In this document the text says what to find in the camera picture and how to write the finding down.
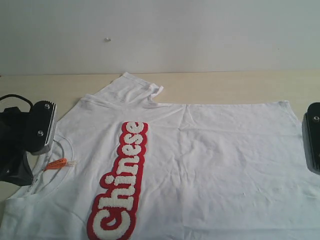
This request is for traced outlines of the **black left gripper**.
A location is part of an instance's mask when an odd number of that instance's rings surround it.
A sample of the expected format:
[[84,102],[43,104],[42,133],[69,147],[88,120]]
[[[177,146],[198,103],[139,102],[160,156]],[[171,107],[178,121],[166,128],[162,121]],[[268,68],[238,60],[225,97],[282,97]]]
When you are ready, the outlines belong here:
[[23,144],[27,116],[17,106],[0,113],[0,180],[17,186],[34,180]]

